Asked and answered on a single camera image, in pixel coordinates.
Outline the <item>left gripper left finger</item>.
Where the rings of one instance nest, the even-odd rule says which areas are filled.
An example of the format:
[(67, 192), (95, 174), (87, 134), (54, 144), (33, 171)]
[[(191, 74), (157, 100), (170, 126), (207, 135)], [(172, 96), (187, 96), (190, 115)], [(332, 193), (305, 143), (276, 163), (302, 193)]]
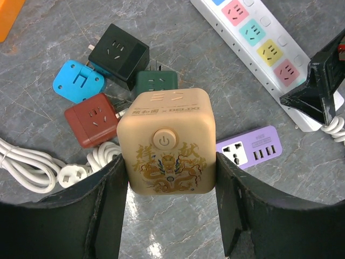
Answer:
[(2, 202), (1, 258), (118, 258), (127, 187), (119, 155), (38, 202)]

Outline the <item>dark green cube socket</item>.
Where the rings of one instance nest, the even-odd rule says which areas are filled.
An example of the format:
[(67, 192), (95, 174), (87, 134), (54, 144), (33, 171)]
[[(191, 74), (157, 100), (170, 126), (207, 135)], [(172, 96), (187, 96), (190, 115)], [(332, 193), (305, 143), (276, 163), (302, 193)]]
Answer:
[(178, 89), (178, 76), (175, 71), (163, 70), (156, 60), (149, 62), (148, 68), (136, 76), (135, 96), (143, 92)]

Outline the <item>beige cube socket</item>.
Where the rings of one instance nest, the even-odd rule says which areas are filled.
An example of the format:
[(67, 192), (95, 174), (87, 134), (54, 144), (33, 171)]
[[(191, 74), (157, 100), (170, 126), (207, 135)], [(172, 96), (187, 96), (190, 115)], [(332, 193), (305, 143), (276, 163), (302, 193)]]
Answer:
[(216, 123), (207, 92), (141, 93), (117, 136), (131, 189), (140, 195), (205, 194), (216, 184)]

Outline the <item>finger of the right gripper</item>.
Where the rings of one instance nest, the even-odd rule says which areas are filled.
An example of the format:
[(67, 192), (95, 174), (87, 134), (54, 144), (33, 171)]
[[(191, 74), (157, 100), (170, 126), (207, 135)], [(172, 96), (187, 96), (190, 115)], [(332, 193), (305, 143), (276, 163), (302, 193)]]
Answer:
[(344, 35), (337, 35), (317, 52), (308, 64), (306, 81), (280, 97), (280, 103), (320, 124), (330, 124), (336, 116), (333, 95), (344, 81), (340, 45), (344, 46)]

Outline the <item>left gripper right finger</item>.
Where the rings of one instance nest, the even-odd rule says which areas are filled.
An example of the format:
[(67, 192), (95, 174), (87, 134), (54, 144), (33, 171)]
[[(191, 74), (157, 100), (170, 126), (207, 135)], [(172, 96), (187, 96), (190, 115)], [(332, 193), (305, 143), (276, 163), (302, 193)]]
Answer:
[(216, 198), (225, 256), (250, 231), (257, 258), (344, 258), (344, 201), (289, 195), (216, 154)]

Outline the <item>white multicolour power strip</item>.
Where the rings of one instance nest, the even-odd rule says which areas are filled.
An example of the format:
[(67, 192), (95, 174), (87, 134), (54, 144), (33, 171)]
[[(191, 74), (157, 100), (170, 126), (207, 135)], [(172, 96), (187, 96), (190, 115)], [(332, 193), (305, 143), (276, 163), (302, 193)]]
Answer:
[[(262, 1), (193, 1), (193, 6), (259, 80), (303, 132), (344, 132), (344, 119), (336, 114), (320, 124), (304, 113), (280, 103), (280, 97), (304, 83), (308, 57)], [(337, 91), (335, 110), (344, 104)]]

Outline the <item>black cube socket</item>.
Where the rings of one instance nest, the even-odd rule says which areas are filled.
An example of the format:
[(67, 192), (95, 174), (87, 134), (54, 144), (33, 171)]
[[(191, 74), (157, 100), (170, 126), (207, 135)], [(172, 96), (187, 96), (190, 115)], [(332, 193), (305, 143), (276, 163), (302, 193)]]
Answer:
[(88, 60), (97, 72), (132, 91), (137, 74), (149, 64), (149, 46), (110, 24), (89, 54)]

